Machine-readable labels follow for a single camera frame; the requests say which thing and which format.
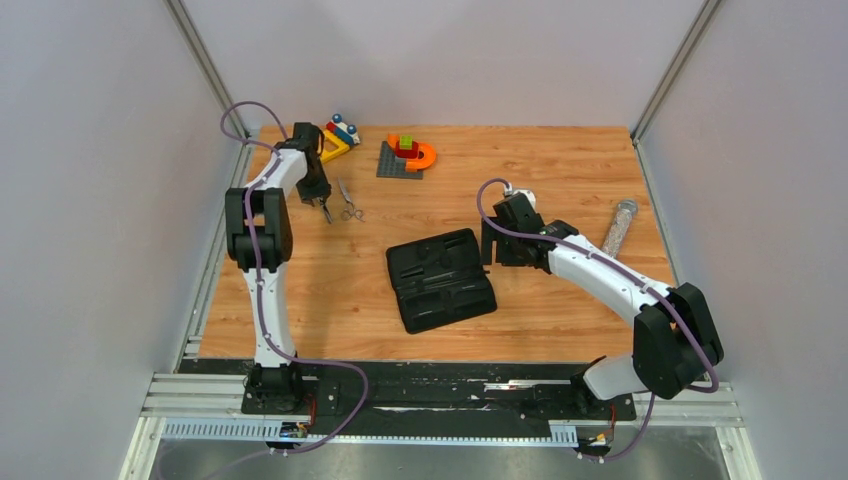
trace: wooden tabletop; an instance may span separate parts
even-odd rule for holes
[[[411,134],[438,153],[423,180],[377,178],[388,133]],[[546,222],[564,220],[599,246],[615,205],[639,203],[619,259],[650,277],[672,277],[627,130],[561,127],[361,127],[362,145],[325,165],[335,217],[303,205],[288,208],[294,232],[286,295],[298,354],[306,358],[454,361],[591,361],[631,349],[632,332],[606,306],[569,282],[530,267],[490,267],[496,312],[409,335],[389,284],[386,249],[470,227],[480,238],[475,207],[485,180],[504,177],[532,189]],[[281,139],[271,127],[260,138]],[[269,159],[259,149],[249,177]],[[339,218],[341,177],[365,222]],[[485,196],[491,206],[502,189]],[[200,348],[205,357],[253,357],[250,301],[229,259],[210,307]]]

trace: gray baseplate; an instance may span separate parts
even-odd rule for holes
[[[380,161],[377,162],[377,176],[387,178],[412,178],[421,180],[424,178],[424,170],[409,173],[405,170],[406,160],[395,156],[395,151],[389,142],[383,142],[380,147]]]

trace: scissors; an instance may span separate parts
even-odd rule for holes
[[[362,217],[365,215],[365,212],[362,210],[358,210],[356,205],[353,204],[353,200],[350,198],[350,193],[348,193],[347,188],[344,186],[344,182],[339,178],[339,190],[342,191],[342,196],[345,199],[345,208],[342,210],[341,217],[342,220],[350,220],[351,218],[355,218],[360,222],[364,222],[365,220]]]

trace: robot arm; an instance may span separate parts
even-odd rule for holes
[[[271,350],[262,332],[284,353],[296,355],[285,301],[285,272],[293,244],[286,197],[297,188],[304,203],[320,206],[331,221],[326,206],[331,186],[318,156],[321,136],[318,127],[296,123],[292,137],[275,146],[276,152],[272,153],[265,169],[244,188],[231,188],[226,194],[227,252],[247,282],[257,332],[254,361],[261,367],[274,368],[290,363]],[[254,219],[260,216],[264,219],[264,225],[256,226],[262,265],[256,265],[253,242],[246,226],[248,193]]]
[[[696,287],[685,283],[672,288],[650,279],[609,257],[576,228],[561,220],[546,225],[535,211],[532,192],[507,189],[504,199],[495,204],[494,209],[496,216],[488,220],[506,230],[555,237],[578,248],[504,235],[484,220],[484,263],[492,263],[491,242],[495,241],[498,263],[533,266],[576,283],[633,328],[632,354],[602,357],[572,379],[578,387],[585,387],[593,398],[609,400],[649,390],[670,399],[705,373],[704,365],[674,325],[672,316],[648,293],[651,289],[667,294],[665,299],[686,322],[710,363],[716,365],[721,361],[724,356],[721,342],[706,300]],[[629,272],[644,285],[636,286],[619,270]]]

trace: scissors blade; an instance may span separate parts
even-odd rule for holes
[[[342,196],[345,198],[347,203],[353,203],[353,200],[350,199],[350,194],[347,193],[347,188],[344,186],[344,182],[342,182],[341,177],[337,179],[339,181],[339,190],[342,191]]]

